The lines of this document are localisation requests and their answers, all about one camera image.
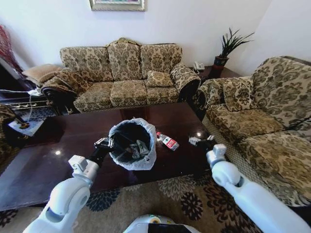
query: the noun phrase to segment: red fabric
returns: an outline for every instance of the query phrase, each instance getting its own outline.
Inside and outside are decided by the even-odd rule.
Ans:
[[[11,38],[3,25],[0,25],[0,57],[9,64],[20,77],[24,78],[23,70],[19,66],[12,51]]]

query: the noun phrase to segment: white telephone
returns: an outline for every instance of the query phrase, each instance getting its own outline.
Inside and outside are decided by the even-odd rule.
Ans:
[[[199,74],[200,71],[203,71],[204,68],[204,64],[203,63],[198,63],[198,62],[194,62],[193,64],[193,71],[196,72],[197,74]]]

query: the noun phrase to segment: trash can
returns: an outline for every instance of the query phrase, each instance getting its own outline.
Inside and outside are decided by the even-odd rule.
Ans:
[[[113,161],[127,170],[150,170],[156,161],[156,128],[142,118],[124,120],[111,128]]]

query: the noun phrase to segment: white plastic bag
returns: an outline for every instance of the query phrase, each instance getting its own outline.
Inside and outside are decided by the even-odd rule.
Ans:
[[[140,160],[131,161],[131,162],[121,162],[120,160],[118,160],[118,157],[120,155],[116,154],[115,152],[110,153],[111,158],[116,164],[124,167],[127,170],[150,170],[156,161],[156,128],[155,126],[152,124],[149,124],[147,121],[145,121],[142,118],[124,120],[118,125],[115,125],[114,127],[111,128],[111,130],[109,131],[109,137],[112,137],[115,134],[119,126],[126,124],[126,123],[135,123],[145,128],[145,130],[150,136],[149,154]]]

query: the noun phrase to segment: sofa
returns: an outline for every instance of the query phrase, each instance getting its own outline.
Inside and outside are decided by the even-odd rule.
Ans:
[[[16,120],[23,128],[28,126],[28,124],[10,108],[0,104],[0,175],[15,158],[28,138],[28,136],[8,126],[13,120]]]
[[[311,63],[272,57],[251,76],[206,81],[195,96],[206,109],[206,124],[279,199],[289,206],[310,204]]]
[[[106,47],[63,48],[60,57],[65,68],[41,87],[59,113],[186,101],[200,84],[181,63],[177,44],[141,45],[120,38]],[[172,85],[146,85],[149,71],[169,74]]]

